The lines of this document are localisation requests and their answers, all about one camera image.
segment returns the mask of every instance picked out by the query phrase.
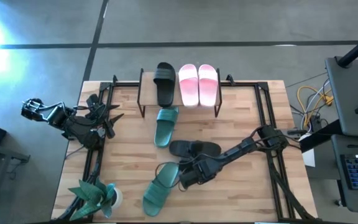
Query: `artificial plant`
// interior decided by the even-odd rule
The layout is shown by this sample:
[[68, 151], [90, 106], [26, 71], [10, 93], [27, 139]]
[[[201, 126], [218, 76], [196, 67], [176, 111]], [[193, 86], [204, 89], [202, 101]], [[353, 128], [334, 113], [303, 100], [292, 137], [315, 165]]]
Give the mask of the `artificial plant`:
[[115, 185], [108, 184], [105, 186], [100, 182], [99, 177], [96, 178], [94, 185], [82, 180], [79, 180], [79, 182], [79, 187], [69, 188], [69, 191], [83, 199], [85, 204], [71, 216], [70, 221], [94, 214], [98, 210], [102, 210], [104, 216], [110, 218], [112, 214], [112, 197], [116, 193], [114, 190]]

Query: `white pot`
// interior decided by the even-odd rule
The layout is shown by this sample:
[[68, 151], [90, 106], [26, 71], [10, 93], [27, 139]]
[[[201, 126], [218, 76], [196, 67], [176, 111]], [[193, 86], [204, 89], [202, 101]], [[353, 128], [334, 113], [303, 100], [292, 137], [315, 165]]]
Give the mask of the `white pot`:
[[116, 191], [117, 199], [114, 202], [114, 204], [111, 206], [112, 210], [119, 208], [119, 206], [121, 205], [122, 200], [123, 200], [122, 192], [118, 188], [114, 188], [114, 190]]

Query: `green slide sandal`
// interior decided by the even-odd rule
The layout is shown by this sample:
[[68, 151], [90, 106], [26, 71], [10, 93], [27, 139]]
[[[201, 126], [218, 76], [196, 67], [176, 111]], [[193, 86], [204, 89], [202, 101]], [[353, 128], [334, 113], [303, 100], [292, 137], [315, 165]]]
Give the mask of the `green slide sandal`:
[[154, 217], [161, 211], [171, 192], [171, 188], [167, 187], [174, 184], [178, 170], [179, 167], [175, 163], [165, 164], [156, 178], [151, 181], [143, 195], [142, 206], [146, 215]]
[[160, 109], [157, 116], [157, 128], [155, 129], [154, 136], [154, 144], [157, 147], [167, 147], [169, 145], [177, 118], [177, 107]]

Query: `concrete floor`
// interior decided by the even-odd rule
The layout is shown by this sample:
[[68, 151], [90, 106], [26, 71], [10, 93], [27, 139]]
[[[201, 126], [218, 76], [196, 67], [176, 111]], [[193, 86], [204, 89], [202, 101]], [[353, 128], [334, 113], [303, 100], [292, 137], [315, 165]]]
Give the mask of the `concrete floor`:
[[[102, 0], [34, 2], [0, 0], [0, 44], [92, 43]], [[358, 0], [110, 0], [100, 43], [196, 41], [358, 40]], [[137, 80], [140, 68], [161, 61], [175, 69], [209, 63], [237, 80], [284, 80], [286, 85], [325, 72], [324, 59], [344, 55], [352, 45], [302, 47], [198, 47], [98, 49], [90, 80]], [[67, 141], [60, 131], [20, 116], [21, 101], [78, 100], [89, 49], [0, 50], [0, 127], [4, 144], [31, 154], [0, 192], [0, 223], [50, 218]], [[299, 86], [320, 88], [326, 75], [287, 88], [290, 103]], [[311, 92], [301, 95], [303, 101]], [[337, 119], [334, 106], [320, 113]], [[299, 126], [300, 117], [294, 115]], [[358, 213], [338, 208], [333, 180], [310, 179], [323, 220], [358, 223]]]

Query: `pink slide sandal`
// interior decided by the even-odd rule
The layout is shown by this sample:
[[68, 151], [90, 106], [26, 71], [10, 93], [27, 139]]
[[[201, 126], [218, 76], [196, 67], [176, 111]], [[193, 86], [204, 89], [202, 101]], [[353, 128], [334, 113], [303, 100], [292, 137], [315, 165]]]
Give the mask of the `pink slide sandal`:
[[179, 70], [179, 86], [181, 100], [184, 106], [198, 105], [198, 76], [197, 68], [193, 64], [182, 66]]
[[210, 65], [202, 65], [198, 69], [200, 86], [200, 104], [211, 107], [215, 105], [218, 92], [218, 74]]

